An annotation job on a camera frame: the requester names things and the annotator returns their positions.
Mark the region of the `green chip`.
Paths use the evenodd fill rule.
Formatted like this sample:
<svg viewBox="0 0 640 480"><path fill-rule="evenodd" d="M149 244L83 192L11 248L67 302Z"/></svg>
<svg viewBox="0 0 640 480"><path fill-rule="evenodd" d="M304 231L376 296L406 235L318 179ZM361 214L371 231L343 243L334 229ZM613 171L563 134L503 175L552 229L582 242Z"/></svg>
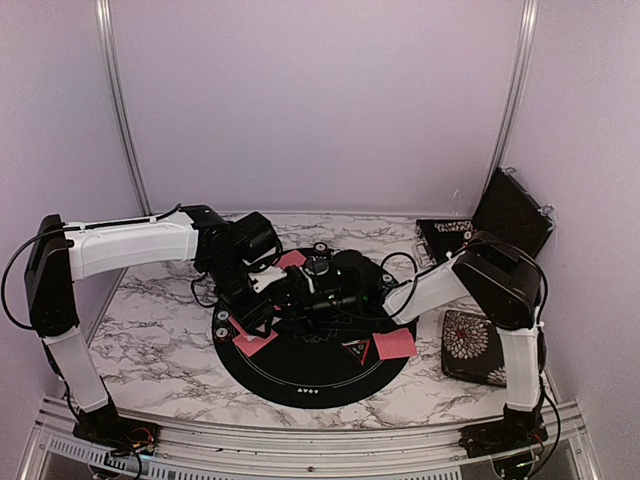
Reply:
<svg viewBox="0 0 640 480"><path fill-rule="evenodd" d="M229 313L224 310L217 311L213 316L213 324L216 328L226 326L229 323Z"/></svg>

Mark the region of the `red card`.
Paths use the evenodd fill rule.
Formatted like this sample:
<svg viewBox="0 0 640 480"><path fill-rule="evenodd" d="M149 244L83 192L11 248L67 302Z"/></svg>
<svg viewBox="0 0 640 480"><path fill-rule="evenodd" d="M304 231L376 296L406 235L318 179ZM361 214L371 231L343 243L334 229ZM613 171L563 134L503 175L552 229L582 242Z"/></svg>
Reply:
<svg viewBox="0 0 640 480"><path fill-rule="evenodd" d="M415 346L415 339L409 328L401 328L388 333L386 341L393 348L408 349Z"/></svg>
<svg viewBox="0 0 640 480"><path fill-rule="evenodd" d="M289 267L300 267L306 262L307 257L299 250L291 250L286 254L283 254L277 263L277 266L281 269Z"/></svg>
<svg viewBox="0 0 640 480"><path fill-rule="evenodd" d="M277 337L278 333L276 331L272 331L266 338L238 334L233 339L233 343L245 356L252 357Z"/></svg>
<svg viewBox="0 0 640 480"><path fill-rule="evenodd" d="M374 343L381 360L410 358L417 355L414 338L408 331L375 334Z"/></svg>

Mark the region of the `red playing card deck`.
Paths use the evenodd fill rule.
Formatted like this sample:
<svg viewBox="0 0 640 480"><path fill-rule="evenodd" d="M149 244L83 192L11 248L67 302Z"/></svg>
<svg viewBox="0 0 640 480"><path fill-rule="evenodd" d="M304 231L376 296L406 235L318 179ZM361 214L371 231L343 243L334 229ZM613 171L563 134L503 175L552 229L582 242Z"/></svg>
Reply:
<svg viewBox="0 0 640 480"><path fill-rule="evenodd" d="M244 332L260 338L268 338L272 333L276 309L269 301L247 301L229 307L231 316Z"/></svg>

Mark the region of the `red triangle all-in marker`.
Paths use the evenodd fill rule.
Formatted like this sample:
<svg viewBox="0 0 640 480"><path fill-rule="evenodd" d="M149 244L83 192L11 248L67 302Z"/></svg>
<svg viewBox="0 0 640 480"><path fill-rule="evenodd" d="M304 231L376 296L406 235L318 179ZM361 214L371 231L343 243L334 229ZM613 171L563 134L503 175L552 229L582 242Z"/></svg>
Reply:
<svg viewBox="0 0 640 480"><path fill-rule="evenodd" d="M365 365L371 346L370 339L351 340L343 342L341 346L351 354L361 366Z"/></svg>

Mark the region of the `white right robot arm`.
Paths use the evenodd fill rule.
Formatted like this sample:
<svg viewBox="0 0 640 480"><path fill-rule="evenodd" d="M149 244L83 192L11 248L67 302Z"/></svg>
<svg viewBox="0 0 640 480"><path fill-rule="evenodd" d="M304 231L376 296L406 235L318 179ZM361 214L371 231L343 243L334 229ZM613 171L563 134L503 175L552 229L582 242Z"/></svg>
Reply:
<svg viewBox="0 0 640 480"><path fill-rule="evenodd" d="M548 283L526 252L479 232L447 260L414 271L402 283L383 264L352 250L315 253L305 266L286 272L274 300L276 315L283 319L341 314L368 324L389 319L405 325L437 307L472 297L494 326L504 359L508 416L497 423L495 438L515 448L533 433L531 413L543 400L540 315Z"/></svg>

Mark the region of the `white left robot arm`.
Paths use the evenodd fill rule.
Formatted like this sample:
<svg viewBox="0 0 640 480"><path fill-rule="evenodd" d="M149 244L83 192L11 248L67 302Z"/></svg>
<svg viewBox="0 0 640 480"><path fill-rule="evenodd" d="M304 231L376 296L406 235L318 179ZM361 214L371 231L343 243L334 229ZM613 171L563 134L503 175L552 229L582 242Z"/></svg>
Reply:
<svg viewBox="0 0 640 480"><path fill-rule="evenodd" d="M97 222L66 222L51 214L29 246L24 282L30 325L88 416L89 431L106 445L125 438L126 423L116 415L88 344L127 270L190 262L230 304L256 299L284 275L266 259L281 254L282 243L265 216L252 212L228 221L206 205Z"/></svg>

